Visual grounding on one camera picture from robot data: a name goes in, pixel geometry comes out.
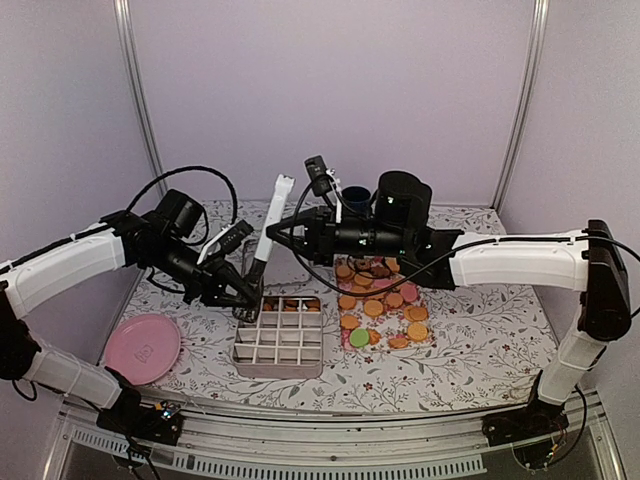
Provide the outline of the white handled food tongs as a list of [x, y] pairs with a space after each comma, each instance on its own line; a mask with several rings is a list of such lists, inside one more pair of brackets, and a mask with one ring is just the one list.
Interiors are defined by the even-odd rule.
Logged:
[[273, 240], [269, 238], [267, 230], [270, 226], [282, 220], [285, 206], [294, 184], [295, 179], [284, 174], [279, 174], [276, 179], [274, 192], [257, 242], [256, 251], [249, 265], [248, 272], [244, 276], [244, 280], [253, 288], [257, 298], [253, 306], [234, 308], [233, 315], [239, 321], [253, 324], [258, 319], [264, 293], [264, 274], [273, 249]]

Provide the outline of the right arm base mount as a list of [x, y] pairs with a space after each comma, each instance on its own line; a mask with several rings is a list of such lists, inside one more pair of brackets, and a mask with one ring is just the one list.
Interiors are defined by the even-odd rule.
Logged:
[[562, 406], [530, 404], [483, 417], [482, 433], [490, 446], [519, 442], [560, 432], [569, 426]]

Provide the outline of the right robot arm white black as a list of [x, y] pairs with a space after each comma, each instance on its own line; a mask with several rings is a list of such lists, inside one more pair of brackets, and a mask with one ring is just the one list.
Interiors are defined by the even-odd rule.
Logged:
[[580, 293], [572, 327], [517, 415], [521, 432], [537, 436], [607, 345], [630, 330], [635, 314], [624, 247], [600, 220], [584, 230], [537, 236], [434, 229], [427, 224], [431, 196], [416, 176], [388, 171], [379, 177], [371, 213], [342, 204], [295, 209], [267, 221], [265, 234], [319, 265], [332, 264], [335, 255], [390, 257], [405, 279], [430, 289], [522, 284]]

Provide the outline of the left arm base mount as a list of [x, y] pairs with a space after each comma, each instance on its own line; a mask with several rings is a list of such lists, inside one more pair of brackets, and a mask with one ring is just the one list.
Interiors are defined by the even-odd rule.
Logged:
[[116, 402], [98, 413], [96, 425], [134, 440], [176, 446], [182, 434], [184, 417], [164, 408], [141, 405], [138, 401]]

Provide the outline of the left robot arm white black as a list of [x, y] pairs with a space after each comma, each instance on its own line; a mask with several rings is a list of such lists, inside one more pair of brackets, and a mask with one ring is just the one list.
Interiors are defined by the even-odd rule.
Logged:
[[24, 262], [1, 267], [1, 377], [26, 380], [108, 410], [128, 434], [148, 426], [139, 393], [123, 374], [101, 369], [38, 341], [25, 317], [36, 307], [102, 273], [135, 265], [153, 268], [182, 285], [183, 300], [209, 307], [253, 308], [260, 297], [227, 261], [251, 233], [240, 221], [213, 238], [206, 250], [186, 243], [204, 208], [188, 195], [170, 190], [142, 216], [130, 211], [108, 215], [89, 229], [65, 238]]

